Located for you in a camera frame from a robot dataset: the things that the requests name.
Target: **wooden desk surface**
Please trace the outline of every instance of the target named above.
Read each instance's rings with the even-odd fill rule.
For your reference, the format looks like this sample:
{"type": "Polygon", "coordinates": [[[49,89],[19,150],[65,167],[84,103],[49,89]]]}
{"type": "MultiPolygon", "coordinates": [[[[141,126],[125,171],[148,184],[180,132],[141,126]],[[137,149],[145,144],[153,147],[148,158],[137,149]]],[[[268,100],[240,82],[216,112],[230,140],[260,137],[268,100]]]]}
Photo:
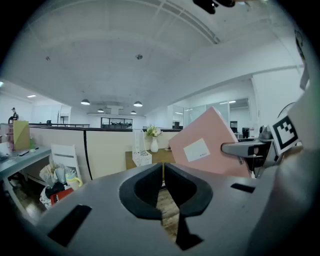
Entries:
{"type": "MultiPolygon", "coordinates": [[[[166,151],[164,148],[158,150],[157,153],[148,152],[152,155],[152,163],[175,163],[174,156],[171,151],[166,151]]],[[[125,168],[127,170],[137,167],[135,162],[132,160],[132,151],[125,152],[125,168]]]]}

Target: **cubicle partition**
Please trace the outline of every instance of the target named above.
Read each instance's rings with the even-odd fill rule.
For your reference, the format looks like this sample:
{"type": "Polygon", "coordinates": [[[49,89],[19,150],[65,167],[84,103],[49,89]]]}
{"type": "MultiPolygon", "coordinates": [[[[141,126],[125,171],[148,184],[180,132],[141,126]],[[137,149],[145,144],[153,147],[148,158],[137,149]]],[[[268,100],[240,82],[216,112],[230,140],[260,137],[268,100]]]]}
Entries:
{"type": "MultiPolygon", "coordinates": [[[[8,125],[0,124],[0,135],[5,135],[8,125]]],[[[163,130],[158,136],[158,147],[168,147],[169,140],[178,133],[176,130],[163,130]]],[[[82,127],[53,127],[30,125],[30,136],[36,145],[51,147],[51,144],[72,146],[79,164],[83,182],[119,173],[126,170],[126,153],[132,151],[132,129],[99,129],[82,127]]],[[[150,149],[152,138],[145,137],[145,147],[150,149]]]]}

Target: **office desk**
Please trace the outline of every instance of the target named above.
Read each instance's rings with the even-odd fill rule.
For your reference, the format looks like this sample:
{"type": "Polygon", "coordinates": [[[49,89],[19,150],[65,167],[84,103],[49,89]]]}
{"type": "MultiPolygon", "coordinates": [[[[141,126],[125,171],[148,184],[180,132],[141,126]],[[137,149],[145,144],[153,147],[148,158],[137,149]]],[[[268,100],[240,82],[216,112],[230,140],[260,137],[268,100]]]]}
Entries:
{"type": "MultiPolygon", "coordinates": [[[[157,153],[152,153],[147,150],[152,155],[152,163],[162,163],[162,172],[164,171],[164,163],[174,164],[176,161],[174,155],[171,151],[166,151],[164,148],[158,150],[157,153]]],[[[137,167],[135,162],[132,160],[132,151],[125,152],[125,168],[127,170],[137,167]]]]}
{"type": "Polygon", "coordinates": [[[19,199],[17,198],[8,178],[21,171],[22,169],[36,163],[37,161],[50,156],[51,149],[49,147],[39,146],[39,148],[34,153],[29,152],[23,156],[18,156],[19,152],[20,151],[12,152],[10,158],[3,162],[0,162],[0,181],[4,182],[5,190],[9,192],[12,200],[22,213],[23,217],[30,221],[31,219],[27,211],[24,209],[19,199]]]}

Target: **white vase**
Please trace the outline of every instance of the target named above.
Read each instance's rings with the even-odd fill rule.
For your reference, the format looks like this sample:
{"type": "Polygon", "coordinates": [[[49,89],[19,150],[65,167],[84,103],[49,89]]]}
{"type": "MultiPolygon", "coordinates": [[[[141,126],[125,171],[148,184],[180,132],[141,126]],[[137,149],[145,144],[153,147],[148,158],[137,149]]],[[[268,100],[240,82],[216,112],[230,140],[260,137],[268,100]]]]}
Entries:
{"type": "Polygon", "coordinates": [[[150,147],[151,152],[157,153],[158,152],[158,142],[157,137],[152,137],[152,143],[150,147]]]}

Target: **black slot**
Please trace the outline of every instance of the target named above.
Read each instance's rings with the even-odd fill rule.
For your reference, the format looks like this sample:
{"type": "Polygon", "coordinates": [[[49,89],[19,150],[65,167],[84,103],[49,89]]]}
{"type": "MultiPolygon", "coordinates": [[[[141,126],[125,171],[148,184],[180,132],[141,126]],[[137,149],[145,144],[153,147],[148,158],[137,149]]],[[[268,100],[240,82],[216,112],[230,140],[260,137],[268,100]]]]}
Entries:
{"type": "Polygon", "coordinates": [[[91,207],[78,204],[64,219],[48,234],[48,237],[66,247],[72,237],[87,218],[91,207]]]}
{"type": "Polygon", "coordinates": [[[242,185],[242,184],[239,184],[239,183],[232,184],[231,188],[236,189],[236,190],[241,190],[241,191],[244,191],[244,192],[248,192],[248,193],[253,193],[255,191],[255,187],[242,185]]]}

